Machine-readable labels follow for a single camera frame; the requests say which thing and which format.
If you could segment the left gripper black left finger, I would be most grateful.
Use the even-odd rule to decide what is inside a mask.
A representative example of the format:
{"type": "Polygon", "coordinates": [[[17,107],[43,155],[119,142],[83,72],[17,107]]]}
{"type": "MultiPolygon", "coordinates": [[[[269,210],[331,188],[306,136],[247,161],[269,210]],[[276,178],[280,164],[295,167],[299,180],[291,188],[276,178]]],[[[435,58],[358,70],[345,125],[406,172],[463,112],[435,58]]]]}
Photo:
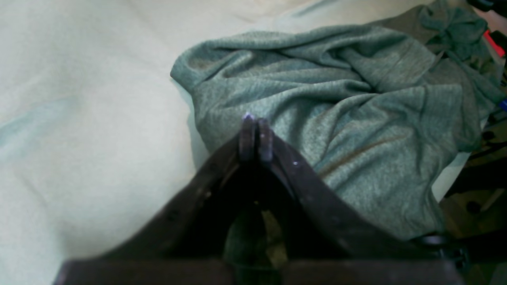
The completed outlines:
{"type": "Polygon", "coordinates": [[[134,236],[87,260],[64,263],[56,285],[233,285],[221,254],[232,222],[248,202],[230,178],[256,159],[258,121],[245,115],[237,135],[134,236]]]}

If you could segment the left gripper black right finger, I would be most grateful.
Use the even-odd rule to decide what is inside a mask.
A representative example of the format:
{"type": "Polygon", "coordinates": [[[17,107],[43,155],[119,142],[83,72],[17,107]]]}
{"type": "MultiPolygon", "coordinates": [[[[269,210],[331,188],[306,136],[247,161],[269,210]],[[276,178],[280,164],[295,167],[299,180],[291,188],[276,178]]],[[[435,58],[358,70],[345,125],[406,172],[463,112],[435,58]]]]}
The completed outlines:
{"type": "Polygon", "coordinates": [[[462,285],[452,261],[400,241],[339,199],[302,156],[257,122],[261,202],[281,226],[285,285],[462,285]]]}

